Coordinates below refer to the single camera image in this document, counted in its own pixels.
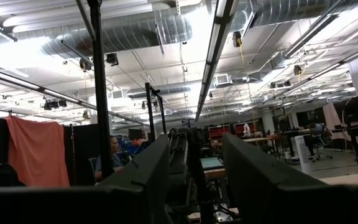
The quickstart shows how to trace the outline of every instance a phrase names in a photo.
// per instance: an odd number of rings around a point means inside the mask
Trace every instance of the floor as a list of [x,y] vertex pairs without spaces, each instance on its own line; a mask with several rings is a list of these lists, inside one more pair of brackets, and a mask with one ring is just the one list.
[[[341,175],[358,174],[358,166],[355,156],[350,151],[320,150],[320,153],[330,155],[330,159],[321,156],[321,159],[311,164],[311,176],[314,178],[337,177]],[[292,167],[301,170],[300,165]]]

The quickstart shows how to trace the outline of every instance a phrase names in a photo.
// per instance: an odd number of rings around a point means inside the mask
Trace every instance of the white ceiling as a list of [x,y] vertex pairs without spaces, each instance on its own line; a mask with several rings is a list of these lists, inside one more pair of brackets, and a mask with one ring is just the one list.
[[[244,37],[241,50],[233,47],[231,34],[229,34],[216,74],[258,72],[268,60],[294,43],[315,20],[316,18],[305,19],[252,28]],[[164,54],[162,54],[159,46],[118,52],[119,65],[112,67],[106,63],[105,66],[108,90],[143,88],[145,82],[159,86],[202,79],[211,24],[204,24],[199,27],[202,30],[197,30],[187,44],[164,45]],[[345,44],[341,44],[343,40],[346,40],[357,30],[358,9],[343,12],[338,19],[313,37],[301,52],[295,55],[299,59],[297,64],[300,64],[305,70],[301,77],[293,75],[294,64],[292,64],[283,72],[269,77],[262,83],[211,90],[213,98],[207,98],[205,105],[223,107],[223,105],[230,103],[241,103],[250,98],[272,96],[279,93],[282,89],[271,90],[269,88],[270,82],[281,83],[290,80],[292,84],[296,84],[331,65],[335,60],[357,51],[358,35]],[[38,58],[36,46],[37,43],[33,43],[31,46],[23,45],[20,42],[10,43],[0,50],[2,54],[0,64],[5,65],[8,70],[15,68],[24,74],[28,74],[28,77],[17,76],[23,80],[69,96],[78,97],[76,92],[79,91],[79,97],[86,100],[87,97],[94,94],[93,71],[82,72],[78,66],[77,58],[68,60],[66,64],[63,63],[64,60],[61,57]],[[316,60],[327,49],[329,51]],[[350,77],[345,74],[346,71],[347,67],[344,66],[329,72],[303,86],[302,91],[311,94],[315,89],[339,88],[338,85],[351,81]],[[173,111],[180,108],[194,110],[199,94],[200,89],[186,94],[165,95],[164,104],[166,108]],[[141,106],[142,101],[144,99],[130,100],[128,98],[121,101],[110,101],[110,105],[114,112],[128,117],[136,117],[146,114],[146,110],[143,110]],[[39,93],[0,84],[0,110],[13,110],[20,114],[43,116],[63,122],[81,121],[82,112],[86,109],[69,104],[64,110],[44,111],[41,108],[43,103],[45,103],[45,100],[43,95]]]

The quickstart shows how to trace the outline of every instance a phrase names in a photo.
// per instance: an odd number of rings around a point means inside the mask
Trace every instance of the orange fabric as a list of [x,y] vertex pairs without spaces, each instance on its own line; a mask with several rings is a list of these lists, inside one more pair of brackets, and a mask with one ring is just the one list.
[[10,132],[8,163],[19,180],[30,187],[69,187],[63,127],[15,116],[6,121]]

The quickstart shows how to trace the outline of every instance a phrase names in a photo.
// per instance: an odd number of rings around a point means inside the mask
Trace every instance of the person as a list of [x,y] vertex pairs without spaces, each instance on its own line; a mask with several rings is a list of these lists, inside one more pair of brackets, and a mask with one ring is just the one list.
[[[115,137],[110,137],[110,149],[111,149],[111,166],[115,172],[120,171],[124,164],[121,162],[117,153],[120,151],[118,141]],[[100,156],[98,157],[98,161],[96,162],[94,178],[96,180],[102,179],[102,162]]]
[[315,122],[311,122],[309,124],[309,132],[310,135],[305,136],[305,144],[308,146],[310,157],[314,156],[313,144],[320,143],[320,137],[316,137],[317,135],[324,134],[323,125]]

